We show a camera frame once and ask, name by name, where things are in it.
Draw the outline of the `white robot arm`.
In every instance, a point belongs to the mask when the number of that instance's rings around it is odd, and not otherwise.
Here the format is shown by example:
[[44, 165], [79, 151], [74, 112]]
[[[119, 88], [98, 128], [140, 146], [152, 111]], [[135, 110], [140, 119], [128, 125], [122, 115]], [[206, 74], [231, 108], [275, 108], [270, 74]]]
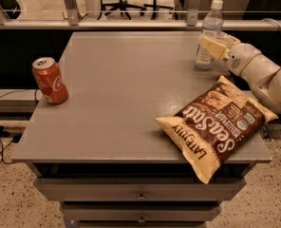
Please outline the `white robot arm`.
[[214, 59], [223, 60], [233, 75], [243, 79], [259, 103], [281, 114], [281, 66], [253, 45], [225, 32], [219, 38], [201, 35], [199, 45]]

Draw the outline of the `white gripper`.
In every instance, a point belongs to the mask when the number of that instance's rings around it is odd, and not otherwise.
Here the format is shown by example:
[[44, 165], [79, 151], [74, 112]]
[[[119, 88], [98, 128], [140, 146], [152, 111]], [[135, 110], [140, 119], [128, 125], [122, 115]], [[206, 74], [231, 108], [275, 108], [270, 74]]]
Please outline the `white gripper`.
[[213, 58], [225, 61], [225, 66], [235, 75], [246, 78], [246, 69], [261, 51], [251, 44], [240, 43], [234, 36], [221, 31], [218, 38], [201, 35], [199, 45]]

